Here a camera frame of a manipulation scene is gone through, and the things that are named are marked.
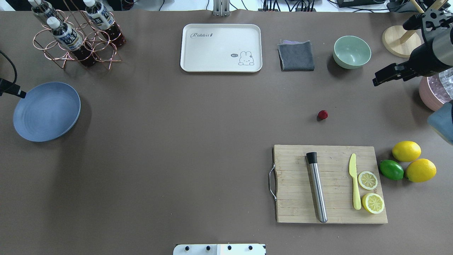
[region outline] black muddler tip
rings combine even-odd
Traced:
[[[318,158],[316,155],[316,152],[309,152],[307,153],[307,159],[309,164],[317,164],[318,163]]]

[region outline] blue plate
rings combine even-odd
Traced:
[[[17,133],[33,142],[62,136],[76,123],[80,114],[77,91],[61,82],[41,84],[21,99],[14,110]]]

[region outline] knife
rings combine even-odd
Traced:
[[[356,210],[360,210],[362,205],[360,204],[359,184],[357,182],[357,168],[356,168],[356,154],[351,155],[349,160],[349,175],[352,177],[352,202]]]

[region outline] light green bowl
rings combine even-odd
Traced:
[[[368,44],[353,35],[340,37],[333,46],[333,59],[346,69],[356,69],[365,65],[371,58]]]

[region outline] cutting board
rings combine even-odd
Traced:
[[[318,154],[327,223],[387,223],[385,209],[380,214],[371,214],[363,206],[356,210],[352,205],[352,177],[348,171],[352,153],[357,154],[357,175],[362,171],[370,171],[378,179],[378,185],[374,190],[366,190],[359,186],[360,198],[370,192],[384,198],[374,147],[314,145],[274,146],[277,222],[320,223],[316,218],[310,185],[310,168],[306,160],[308,152]]]

